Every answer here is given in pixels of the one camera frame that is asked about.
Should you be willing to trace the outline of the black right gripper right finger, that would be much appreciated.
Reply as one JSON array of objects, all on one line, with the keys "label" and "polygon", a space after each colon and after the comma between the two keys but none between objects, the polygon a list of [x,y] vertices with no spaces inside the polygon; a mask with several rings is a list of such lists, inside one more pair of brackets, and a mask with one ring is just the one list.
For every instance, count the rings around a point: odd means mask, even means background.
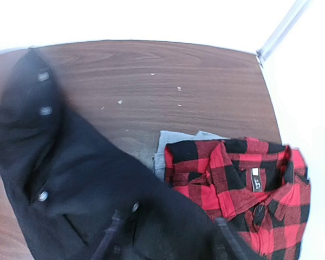
[{"label": "black right gripper right finger", "polygon": [[220,248],[225,250],[226,259],[263,259],[263,257],[253,251],[224,218],[216,218],[215,223],[222,237]]}]

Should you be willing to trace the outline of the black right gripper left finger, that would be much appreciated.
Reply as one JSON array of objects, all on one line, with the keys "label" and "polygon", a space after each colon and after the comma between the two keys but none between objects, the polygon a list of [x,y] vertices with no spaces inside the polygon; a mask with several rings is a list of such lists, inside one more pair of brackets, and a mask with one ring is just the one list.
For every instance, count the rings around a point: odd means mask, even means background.
[{"label": "black right gripper left finger", "polygon": [[91,260],[120,259],[122,249],[119,246],[118,239],[121,231],[122,217],[119,211],[115,211],[112,215],[112,222],[105,230],[104,237],[93,253]]}]

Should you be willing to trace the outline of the black long sleeve shirt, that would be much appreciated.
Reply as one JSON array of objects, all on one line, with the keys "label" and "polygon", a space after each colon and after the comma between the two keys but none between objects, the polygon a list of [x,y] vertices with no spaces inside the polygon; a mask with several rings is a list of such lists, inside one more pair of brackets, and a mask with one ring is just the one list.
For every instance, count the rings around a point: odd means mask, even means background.
[{"label": "black long sleeve shirt", "polygon": [[2,93],[0,176],[34,259],[91,259],[115,211],[120,259],[226,259],[216,223],[73,111],[34,50]]}]

